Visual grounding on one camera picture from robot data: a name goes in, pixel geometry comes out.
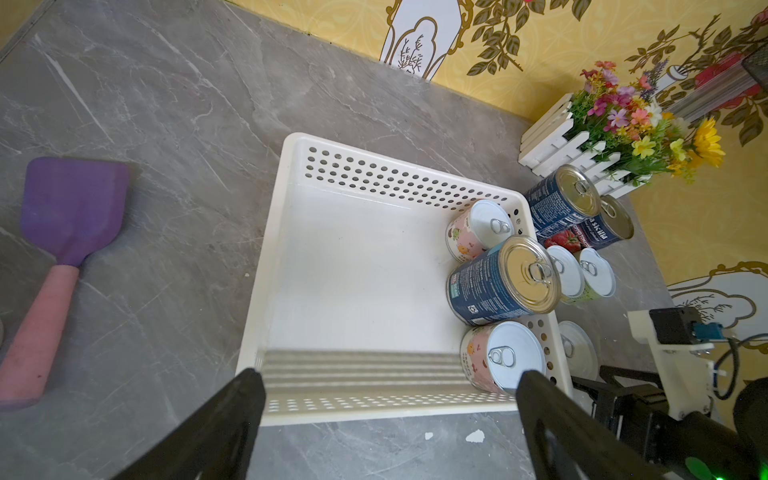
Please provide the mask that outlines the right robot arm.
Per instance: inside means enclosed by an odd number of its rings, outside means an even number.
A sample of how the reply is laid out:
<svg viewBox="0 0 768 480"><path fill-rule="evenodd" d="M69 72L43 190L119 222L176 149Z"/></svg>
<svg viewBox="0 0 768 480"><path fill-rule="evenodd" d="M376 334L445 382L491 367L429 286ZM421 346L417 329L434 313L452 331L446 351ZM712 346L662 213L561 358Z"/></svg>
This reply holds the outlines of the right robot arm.
<svg viewBox="0 0 768 480"><path fill-rule="evenodd" d="M733 430L695 411L671 414L671 395L656 373L602 366L600 379L573 377L593 401L592 417L643 460L684 479L767 477L767 379L745 387Z"/></svg>

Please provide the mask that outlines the yellow label white lid can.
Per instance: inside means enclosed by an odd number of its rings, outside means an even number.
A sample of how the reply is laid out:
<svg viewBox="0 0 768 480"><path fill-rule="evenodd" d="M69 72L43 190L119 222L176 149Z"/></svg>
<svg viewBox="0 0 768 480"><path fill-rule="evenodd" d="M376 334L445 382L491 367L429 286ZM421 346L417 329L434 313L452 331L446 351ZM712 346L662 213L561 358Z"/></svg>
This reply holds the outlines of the yellow label white lid can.
<svg viewBox="0 0 768 480"><path fill-rule="evenodd" d="M561 301L575 303L584 293L586 281L576 257L562 246L547 248L561 285Z"/></svg>

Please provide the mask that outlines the blue label gold lid can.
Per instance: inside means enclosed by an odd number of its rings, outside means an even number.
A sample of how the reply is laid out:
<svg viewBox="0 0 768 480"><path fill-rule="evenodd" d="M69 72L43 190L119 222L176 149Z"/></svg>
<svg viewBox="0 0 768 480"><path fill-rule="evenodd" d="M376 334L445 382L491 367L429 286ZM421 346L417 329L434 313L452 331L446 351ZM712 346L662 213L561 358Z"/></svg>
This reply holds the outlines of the blue label gold lid can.
<svg viewBox="0 0 768 480"><path fill-rule="evenodd" d="M562 295L546 249L527 236L511 236L457 266L446 281L452 312L471 327L552 312Z"/></svg>

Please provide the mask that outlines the orange label white lid can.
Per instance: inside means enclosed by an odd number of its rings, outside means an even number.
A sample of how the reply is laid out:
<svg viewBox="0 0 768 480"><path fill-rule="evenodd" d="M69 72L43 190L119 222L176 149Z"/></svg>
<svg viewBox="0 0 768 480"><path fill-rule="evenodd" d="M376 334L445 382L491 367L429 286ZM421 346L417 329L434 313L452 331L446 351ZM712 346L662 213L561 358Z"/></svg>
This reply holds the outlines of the orange label white lid can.
<svg viewBox="0 0 768 480"><path fill-rule="evenodd" d="M570 374L596 380L599 373L598 357L587 333L571 321L560 322L558 326Z"/></svg>

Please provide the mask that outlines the pink label can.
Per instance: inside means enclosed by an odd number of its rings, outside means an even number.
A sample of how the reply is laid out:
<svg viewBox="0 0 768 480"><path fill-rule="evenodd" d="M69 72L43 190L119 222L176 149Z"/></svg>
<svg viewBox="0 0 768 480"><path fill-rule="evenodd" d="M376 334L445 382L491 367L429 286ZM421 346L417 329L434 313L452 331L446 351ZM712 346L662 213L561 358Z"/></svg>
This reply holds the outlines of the pink label can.
<svg viewBox="0 0 768 480"><path fill-rule="evenodd" d="M490 200L478 200L446 229L446 245L459 263L470 261L503 243L513 233L507 212Z"/></svg>
<svg viewBox="0 0 768 480"><path fill-rule="evenodd" d="M495 394L514 395L525 372L547 369L536 336L514 321L471 328L462 339L460 359L467 380Z"/></svg>

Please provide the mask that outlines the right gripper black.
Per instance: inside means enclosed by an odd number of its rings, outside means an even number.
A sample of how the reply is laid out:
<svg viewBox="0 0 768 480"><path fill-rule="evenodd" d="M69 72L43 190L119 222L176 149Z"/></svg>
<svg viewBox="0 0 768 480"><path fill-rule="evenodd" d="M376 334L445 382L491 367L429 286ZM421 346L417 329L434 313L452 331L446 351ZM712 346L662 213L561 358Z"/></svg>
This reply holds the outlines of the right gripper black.
<svg viewBox="0 0 768 480"><path fill-rule="evenodd" d="M592 416L612 432L647 432L654 416L666 414L657 373L603 365L599 380L571 376L573 387L593 402Z"/></svg>

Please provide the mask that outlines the green label white lid can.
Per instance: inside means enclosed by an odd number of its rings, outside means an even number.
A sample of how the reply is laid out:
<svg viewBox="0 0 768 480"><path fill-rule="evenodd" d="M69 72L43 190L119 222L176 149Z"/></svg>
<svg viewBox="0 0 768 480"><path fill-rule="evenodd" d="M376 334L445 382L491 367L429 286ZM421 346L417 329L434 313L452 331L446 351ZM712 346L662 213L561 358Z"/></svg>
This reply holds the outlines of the green label white lid can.
<svg viewBox="0 0 768 480"><path fill-rule="evenodd" d="M585 248L575 253L584 279L584 290L575 303L610 298L616 291L616 277L610 263L595 249Z"/></svg>

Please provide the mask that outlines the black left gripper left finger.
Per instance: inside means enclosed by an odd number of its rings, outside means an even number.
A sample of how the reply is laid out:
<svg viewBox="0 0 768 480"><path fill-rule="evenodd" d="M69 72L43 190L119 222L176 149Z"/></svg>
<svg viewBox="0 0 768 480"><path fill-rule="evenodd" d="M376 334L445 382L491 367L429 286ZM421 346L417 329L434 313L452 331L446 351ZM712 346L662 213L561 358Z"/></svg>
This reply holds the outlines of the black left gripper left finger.
<svg viewBox="0 0 768 480"><path fill-rule="evenodd" d="M247 368L117 479L244 479L266 403Z"/></svg>

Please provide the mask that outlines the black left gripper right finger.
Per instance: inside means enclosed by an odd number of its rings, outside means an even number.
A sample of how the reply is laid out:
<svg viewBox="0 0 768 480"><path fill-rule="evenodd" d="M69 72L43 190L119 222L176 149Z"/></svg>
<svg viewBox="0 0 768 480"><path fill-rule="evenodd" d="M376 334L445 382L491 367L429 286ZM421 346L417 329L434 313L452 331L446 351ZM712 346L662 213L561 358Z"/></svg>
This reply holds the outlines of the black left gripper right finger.
<svg viewBox="0 0 768 480"><path fill-rule="evenodd" d="M663 477L542 373L522 375L516 400L538 479Z"/></svg>

